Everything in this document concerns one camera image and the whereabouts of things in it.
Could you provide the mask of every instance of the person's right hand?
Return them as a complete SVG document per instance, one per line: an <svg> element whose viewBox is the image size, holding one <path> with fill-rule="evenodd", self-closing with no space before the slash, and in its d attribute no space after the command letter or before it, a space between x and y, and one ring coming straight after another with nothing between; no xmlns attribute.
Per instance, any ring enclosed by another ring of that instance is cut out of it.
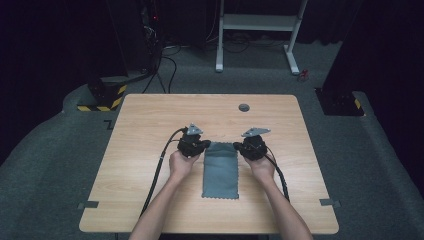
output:
<svg viewBox="0 0 424 240"><path fill-rule="evenodd" d="M268 159L263 157L255 161L249 160L247 158L244 158L244 160L249 164L250 168L252 169L253 176L259 183L267 184L269 181L274 181L275 168Z"/></svg>

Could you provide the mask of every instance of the gray carpet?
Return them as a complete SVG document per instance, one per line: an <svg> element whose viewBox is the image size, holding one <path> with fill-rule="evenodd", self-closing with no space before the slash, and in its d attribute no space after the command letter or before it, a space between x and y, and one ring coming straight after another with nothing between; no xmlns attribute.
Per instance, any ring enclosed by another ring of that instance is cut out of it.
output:
<svg viewBox="0 0 424 240"><path fill-rule="evenodd" d="M298 82L281 45L261 44L241 53L225 52L223 73L215 73L216 51L166 49L164 54L178 65L171 93L295 95L330 197L341 203L335 209L340 231L315 239L424 239L423 199L365 94L354 93L364 117L322 113L314 88L322 86L340 45L296 44L296 60L310 72L308 81ZM226 44L232 51L241 47ZM165 85L172 71L172 62L163 59L159 73ZM130 83L125 94L141 93L147 82ZM69 93L63 111L29 133L1 166L0 239L115 238L111 233L83 233L78 227L78 203L88 199L112 132L104 120L114 122L119 113L77 111L85 88ZM161 92L154 78L146 93Z"/></svg>

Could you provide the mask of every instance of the wooden table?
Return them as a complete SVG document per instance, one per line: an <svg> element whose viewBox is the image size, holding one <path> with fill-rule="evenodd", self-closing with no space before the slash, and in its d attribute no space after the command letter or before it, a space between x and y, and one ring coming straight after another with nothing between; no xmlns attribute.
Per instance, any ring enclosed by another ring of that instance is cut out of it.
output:
<svg viewBox="0 0 424 240"><path fill-rule="evenodd" d="M245 103L248 112L238 109ZM241 142L251 127L262 135L287 181L291 203L312 233L333 234L338 223L302 117L291 95L130 94L125 97L85 208L84 232L131 232L149 191L164 145L177 129L195 123L203 140ZM169 145L153 196L169 176ZM237 200L202 198L203 154L179 189L163 229L166 233L277 233L266 195L239 154ZM281 186L278 174L275 181Z"/></svg>

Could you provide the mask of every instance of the yellow and black hazard tape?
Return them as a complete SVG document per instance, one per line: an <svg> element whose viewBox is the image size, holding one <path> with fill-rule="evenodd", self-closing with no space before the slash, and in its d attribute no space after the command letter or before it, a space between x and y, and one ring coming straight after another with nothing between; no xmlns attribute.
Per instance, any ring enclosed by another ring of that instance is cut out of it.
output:
<svg viewBox="0 0 424 240"><path fill-rule="evenodd" d="M109 99L106 99L109 104L99 104L99 105L78 105L78 110L83 112L92 112L92 111L115 111L119 104L122 101L122 97L124 95L125 90L127 89L127 85L121 86L116 95L108 96Z"/></svg>

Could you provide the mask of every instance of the white metal stand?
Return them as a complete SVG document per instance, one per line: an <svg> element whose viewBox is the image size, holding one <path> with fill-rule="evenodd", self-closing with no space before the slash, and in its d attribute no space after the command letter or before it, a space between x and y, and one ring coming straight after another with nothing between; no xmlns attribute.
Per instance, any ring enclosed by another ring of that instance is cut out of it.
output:
<svg viewBox="0 0 424 240"><path fill-rule="evenodd" d="M245 15L245 14L224 14L224 0L221 0L219 18L218 49L216 54L216 71L224 71L223 63L223 34L224 29L237 30L263 30L292 32L289 45L284 45L284 53L290 65L292 74L298 75L299 68L293 56L293 46L302 23L308 0L302 0L300 10L296 16L273 16L273 15Z"/></svg>

